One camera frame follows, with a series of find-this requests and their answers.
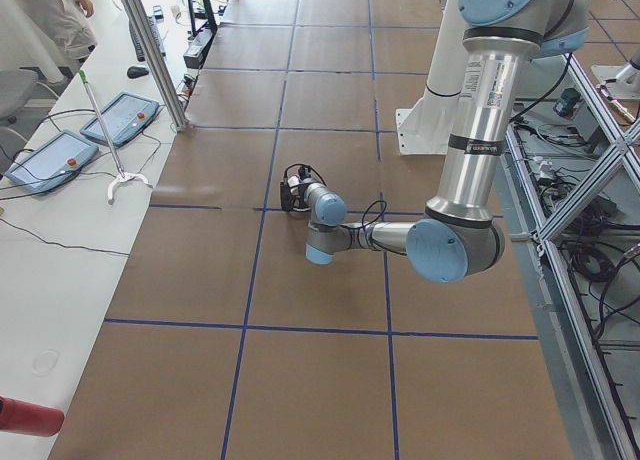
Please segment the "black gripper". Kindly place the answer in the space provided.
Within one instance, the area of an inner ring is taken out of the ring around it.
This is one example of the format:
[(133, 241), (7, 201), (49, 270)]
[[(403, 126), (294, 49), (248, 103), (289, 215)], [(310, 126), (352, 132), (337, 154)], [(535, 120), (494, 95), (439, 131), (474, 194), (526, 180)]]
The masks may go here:
[(304, 212), (306, 203), (299, 192), (301, 179), (298, 175), (284, 176), (280, 182), (280, 205), (285, 212)]

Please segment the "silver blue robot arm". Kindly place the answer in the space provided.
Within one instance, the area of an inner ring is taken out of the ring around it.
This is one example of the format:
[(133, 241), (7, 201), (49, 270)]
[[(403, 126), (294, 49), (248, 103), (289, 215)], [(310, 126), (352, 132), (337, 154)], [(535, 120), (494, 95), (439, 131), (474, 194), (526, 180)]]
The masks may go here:
[(573, 52), (588, 31), (591, 0), (447, 0), (462, 22), (468, 57), (449, 130), (437, 194), (415, 223), (347, 223), (334, 191), (298, 174), (281, 184), (310, 212), (306, 258), (317, 265), (335, 253), (370, 249), (405, 255), (423, 278), (452, 283), (490, 269), (504, 237), (487, 207), (523, 66), (533, 58)]

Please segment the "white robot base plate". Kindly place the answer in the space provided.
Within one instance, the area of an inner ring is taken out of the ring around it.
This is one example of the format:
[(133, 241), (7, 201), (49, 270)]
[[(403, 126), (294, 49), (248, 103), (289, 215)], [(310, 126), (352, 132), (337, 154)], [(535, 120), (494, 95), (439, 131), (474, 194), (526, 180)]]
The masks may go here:
[(429, 91), (411, 109), (396, 110), (401, 155), (445, 155), (453, 102)]

